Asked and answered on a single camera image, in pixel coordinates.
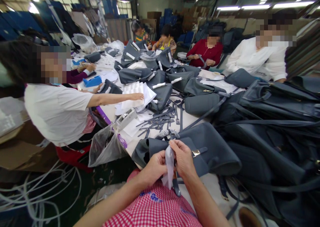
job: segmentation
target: white blouse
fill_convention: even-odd
[[[266,62],[266,70],[274,81],[285,79],[285,53],[286,47],[263,47],[257,51],[256,37],[243,40],[230,55],[223,74],[228,76],[241,68],[254,74]]]

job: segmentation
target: blue tape dispenser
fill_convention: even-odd
[[[98,76],[96,76],[92,79],[89,79],[89,80],[83,79],[83,82],[86,87],[93,87],[93,86],[97,86],[97,85],[101,84],[102,79],[101,79],[100,75],[98,75]]]

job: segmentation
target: child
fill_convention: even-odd
[[[145,40],[148,50],[152,49],[151,41],[149,39],[148,33],[141,27],[139,20],[134,20],[131,24],[131,29],[134,35],[136,36],[135,41]]]

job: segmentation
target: white shirt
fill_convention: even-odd
[[[276,81],[285,79],[286,63],[284,62],[286,47],[263,47],[256,49],[256,37],[243,40],[230,55],[226,64],[224,75],[245,69],[248,73],[254,74],[266,61],[266,70],[271,78]]]
[[[55,146],[71,144],[83,135],[92,96],[63,85],[46,84],[28,84],[24,93],[32,123]]]

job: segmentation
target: worker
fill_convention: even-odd
[[[187,59],[191,60],[190,65],[203,67],[205,65],[204,61],[206,63],[205,70],[209,70],[211,66],[218,65],[223,49],[221,44],[222,36],[223,30],[219,27],[209,30],[207,38],[199,40],[187,53]]]
[[[133,171],[121,189],[94,206],[74,227],[230,227],[198,177],[190,148],[180,140],[171,140],[169,144],[195,212],[183,196],[176,196],[158,180],[167,172],[163,150],[154,154],[142,171]]]
[[[101,85],[91,92],[60,85],[66,83],[67,56],[70,53],[63,46],[38,46],[27,41],[0,43],[0,62],[9,76],[17,85],[27,84],[24,101],[32,123],[54,145],[79,150],[88,146],[101,130],[88,114],[88,108],[143,100],[144,96],[95,94]]]
[[[176,52],[177,44],[171,36],[172,28],[169,24],[166,24],[161,30],[160,39],[153,45],[152,50],[164,50],[167,47],[170,47],[171,55]]]
[[[152,49],[151,41],[149,38],[149,34],[142,28],[141,22],[139,20],[134,20],[131,24],[131,30],[133,34],[136,36],[135,41],[146,41],[146,45],[148,50]]]
[[[272,14],[272,18],[265,20],[265,25],[260,25],[256,37],[241,41],[230,55],[222,74],[228,76],[243,68],[256,75],[265,63],[265,68],[262,67],[262,70],[266,70],[265,75],[269,75],[273,81],[283,83],[287,77],[284,60],[286,49],[289,45],[292,46],[292,43],[284,40],[288,35],[288,26],[296,19],[295,13],[295,10],[287,9]]]

